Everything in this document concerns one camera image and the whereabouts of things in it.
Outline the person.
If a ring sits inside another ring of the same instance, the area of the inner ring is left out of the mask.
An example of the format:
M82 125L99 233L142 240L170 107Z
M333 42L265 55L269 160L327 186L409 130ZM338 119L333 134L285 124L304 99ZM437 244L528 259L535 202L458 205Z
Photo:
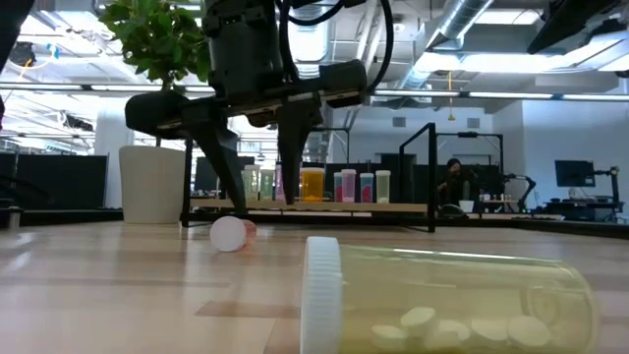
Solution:
M439 204L458 206L461 200L466 200L464 188L466 184L472 184L473 175L463 168L458 158L450 158L446 168L446 174L437 186Z

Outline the yellow pill bottle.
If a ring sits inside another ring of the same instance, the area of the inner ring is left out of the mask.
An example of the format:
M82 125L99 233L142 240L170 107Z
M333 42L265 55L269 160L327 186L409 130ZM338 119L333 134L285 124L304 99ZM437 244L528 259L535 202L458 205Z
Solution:
M600 315L562 262L314 236L300 331L300 354L595 354Z
M389 170L378 170L375 172L376 202L378 204L388 204L390 201L390 177Z

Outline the black partition panel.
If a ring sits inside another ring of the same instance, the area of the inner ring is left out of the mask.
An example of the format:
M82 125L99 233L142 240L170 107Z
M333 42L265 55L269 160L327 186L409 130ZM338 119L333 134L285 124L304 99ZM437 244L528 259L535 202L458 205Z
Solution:
M108 158L103 155L0 153L0 205L24 209L104 206Z

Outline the black aluminium table frame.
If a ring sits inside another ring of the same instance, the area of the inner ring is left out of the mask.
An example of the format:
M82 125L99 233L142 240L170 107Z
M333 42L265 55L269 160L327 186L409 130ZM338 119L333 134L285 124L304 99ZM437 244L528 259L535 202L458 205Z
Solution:
M20 216L19 225L44 226L72 223L92 223L105 221L121 221L123 212L118 209L94 210L13 210L0 208L0 228L10 224L11 216ZM303 212L280 214L254 214L244 216L256 224L302 224L302 225L341 225L341 226L400 226L417 227L421 231L434 231L441 227L472 227L472 228L513 228L531 231L554 232L593 236L629 241L629 224L611 224L576 221L552 221L539 218L490 219L482 218L437 218L430 221L426 217L403 216L401 214L377 214L375 216L357 215L324 215L315 213L307 215Z

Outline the small orange pill bottle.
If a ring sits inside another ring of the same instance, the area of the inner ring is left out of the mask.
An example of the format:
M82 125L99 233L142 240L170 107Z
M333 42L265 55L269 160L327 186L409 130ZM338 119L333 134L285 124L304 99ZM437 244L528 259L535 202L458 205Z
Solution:
M246 219L222 216L211 224L209 239L219 252L238 252L247 247L257 236L256 225Z

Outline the long ceiling light strip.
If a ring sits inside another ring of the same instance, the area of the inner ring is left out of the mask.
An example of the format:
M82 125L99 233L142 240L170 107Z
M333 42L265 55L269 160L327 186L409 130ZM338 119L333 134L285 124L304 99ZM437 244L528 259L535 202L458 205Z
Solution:
M137 92L159 91L154 85L74 85L62 83L10 83L0 82L0 90L33 90L53 92ZM463 91L463 90L408 90L408 89L376 89L373 96L383 97L438 97L466 99L512 99L512 100L566 100L593 102L626 102L629 94L598 94L598 93L546 93L546 92L497 92L497 91Z

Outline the wooden shelf with black legs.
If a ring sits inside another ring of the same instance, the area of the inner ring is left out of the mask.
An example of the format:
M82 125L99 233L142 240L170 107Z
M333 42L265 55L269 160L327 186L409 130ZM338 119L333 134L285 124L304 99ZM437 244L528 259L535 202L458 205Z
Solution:
M338 224L350 224L353 217L360 213L371 212L375 225L424 225L428 233L432 233L437 225L437 192L436 192L436 167L437 167L437 132L433 122L427 123L422 129L404 142L398 151L398 176L404 174L402 163L405 147L422 134L429 136L428 155L429 169L427 181L428 201L425 204L362 204L342 202L304 202L296 201L291 205L284 202L251 201L246 203L246 210L238 211L228 200L212 200L209 198L193 197L190 192L192 178L193 149L196 143L192 139L185 140L185 178L184 198L180 221L184 227L189 227L193 221L212 221L218 218L216 213L192 213L194 207L206 207L233 211L237 215L245 215L251 212L257 222L297 222L311 224L316 217L330 217Z

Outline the white plant pot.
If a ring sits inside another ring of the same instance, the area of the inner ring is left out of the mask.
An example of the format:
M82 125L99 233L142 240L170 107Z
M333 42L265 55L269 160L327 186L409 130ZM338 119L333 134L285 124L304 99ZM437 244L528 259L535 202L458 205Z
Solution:
M124 221L175 224L183 207L186 154L165 147L119 149Z

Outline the teal pill bottle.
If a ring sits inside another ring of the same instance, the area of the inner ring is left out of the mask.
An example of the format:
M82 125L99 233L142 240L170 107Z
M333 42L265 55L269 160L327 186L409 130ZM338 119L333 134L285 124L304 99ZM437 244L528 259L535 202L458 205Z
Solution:
M260 172L259 198L262 201L272 201L274 195L274 171L263 169Z
M259 188L259 166L255 164L245 165L242 177L246 200L256 201Z

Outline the green leafy plant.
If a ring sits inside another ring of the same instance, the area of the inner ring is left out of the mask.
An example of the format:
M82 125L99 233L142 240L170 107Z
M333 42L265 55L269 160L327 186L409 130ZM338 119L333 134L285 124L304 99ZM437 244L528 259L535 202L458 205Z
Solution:
M181 117L188 99L179 83L189 75L205 83L210 72L208 42L187 0L113 0L99 20L122 43L123 62L159 81L156 92L132 96L125 106L128 128L158 140L197 135L169 124Z

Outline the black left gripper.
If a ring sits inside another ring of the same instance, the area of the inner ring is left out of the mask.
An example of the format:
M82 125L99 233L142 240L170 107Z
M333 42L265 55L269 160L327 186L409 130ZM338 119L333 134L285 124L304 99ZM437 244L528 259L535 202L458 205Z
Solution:
M210 97L188 99L169 125L189 131L220 179L235 210L247 211L230 117L276 125L283 192L287 205L298 196L300 163L320 108L356 105L368 91L363 63L321 66L311 79L299 77L290 59L286 24L275 20L273 0L206 0L202 30L208 42Z

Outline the silver ventilation duct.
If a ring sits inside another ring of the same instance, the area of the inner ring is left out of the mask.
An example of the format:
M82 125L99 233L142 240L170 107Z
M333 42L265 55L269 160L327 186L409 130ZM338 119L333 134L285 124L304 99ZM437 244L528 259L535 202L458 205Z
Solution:
M416 62L402 76L398 89L420 89L434 69L429 59L439 45L458 50L464 36L494 0L446 0L440 16L423 23L414 39L413 55Z

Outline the black computer monitor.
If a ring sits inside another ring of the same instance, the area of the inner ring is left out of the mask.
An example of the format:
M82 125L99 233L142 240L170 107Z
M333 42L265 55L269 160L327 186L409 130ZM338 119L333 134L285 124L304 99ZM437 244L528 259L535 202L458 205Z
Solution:
M587 160L555 160L555 177L558 187L592 187L596 185L595 168Z

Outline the black background frame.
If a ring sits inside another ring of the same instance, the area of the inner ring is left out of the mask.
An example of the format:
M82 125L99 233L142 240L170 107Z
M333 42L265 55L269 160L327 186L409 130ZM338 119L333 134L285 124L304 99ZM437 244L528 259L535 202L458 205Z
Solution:
M501 134L437 133L437 163L444 169L448 160L458 159L474 178L479 193L500 195L504 191L503 143Z

